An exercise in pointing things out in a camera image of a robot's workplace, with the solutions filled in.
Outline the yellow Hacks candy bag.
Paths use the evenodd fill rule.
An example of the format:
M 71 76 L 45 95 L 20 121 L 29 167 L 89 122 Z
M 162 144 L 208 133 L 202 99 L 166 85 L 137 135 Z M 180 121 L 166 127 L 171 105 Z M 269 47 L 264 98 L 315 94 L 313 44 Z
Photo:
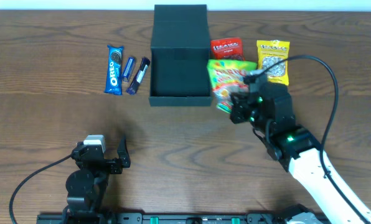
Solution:
M 290 42 L 282 40 L 257 40 L 258 69 L 266 70 L 268 81 L 289 85 L 288 63 L 279 63 L 288 58 Z

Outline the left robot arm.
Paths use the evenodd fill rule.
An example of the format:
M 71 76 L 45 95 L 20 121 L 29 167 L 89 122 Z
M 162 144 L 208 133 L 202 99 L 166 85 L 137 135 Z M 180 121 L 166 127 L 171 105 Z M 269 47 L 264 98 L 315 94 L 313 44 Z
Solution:
M 70 156 L 79 170 L 70 174 L 65 187 L 68 208 L 72 217 L 78 220 L 85 217 L 104 219 L 100 207 L 109 176 L 121 174 L 131 165 L 125 136 L 117 148 L 117 158 L 106 159 L 105 151 L 105 137 L 89 135 L 77 143 Z

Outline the blue Oreo cookie pack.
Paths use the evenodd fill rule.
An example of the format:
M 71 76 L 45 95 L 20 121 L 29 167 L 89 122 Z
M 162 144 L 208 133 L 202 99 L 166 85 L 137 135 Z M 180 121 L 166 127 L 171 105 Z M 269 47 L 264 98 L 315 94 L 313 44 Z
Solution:
M 109 50 L 108 67 L 106 72 L 105 93 L 112 95 L 122 95 L 121 89 L 121 64 L 123 46 L 114 47 L 107 45 Z

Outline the red Hacks candy bag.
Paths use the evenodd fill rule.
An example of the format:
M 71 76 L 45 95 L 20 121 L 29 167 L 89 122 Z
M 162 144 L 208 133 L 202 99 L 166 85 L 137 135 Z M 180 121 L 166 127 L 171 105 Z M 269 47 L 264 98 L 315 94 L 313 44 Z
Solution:
M 244 60 L 243 44 L 239 37 L 216 39 L 210 41 L 215 59 Z

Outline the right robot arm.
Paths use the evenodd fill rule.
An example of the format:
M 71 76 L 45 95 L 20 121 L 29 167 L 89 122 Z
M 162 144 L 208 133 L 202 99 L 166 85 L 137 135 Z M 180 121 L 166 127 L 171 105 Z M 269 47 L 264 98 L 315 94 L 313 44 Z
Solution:
M 330 223 L 371 223 L 371 210 L 346 184 L 322 145 L 296 123 L 291 95 L 284 85 L 267 84 L 233 93 L 230 119 L 249 122 L 268 154 L 312 196 Z

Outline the green Haribo gummy bag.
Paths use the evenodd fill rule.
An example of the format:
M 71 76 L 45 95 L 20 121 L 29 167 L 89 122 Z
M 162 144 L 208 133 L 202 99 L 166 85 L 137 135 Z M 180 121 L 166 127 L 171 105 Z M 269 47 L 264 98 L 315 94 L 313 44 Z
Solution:
M 212 92 L 217 98 L 216 107 L 226 113 L 232 110 L 232 93 L 248 91 L 243 78 L 256 70 L 257 63 L 229 59 L 210 59 L 207 64 Z

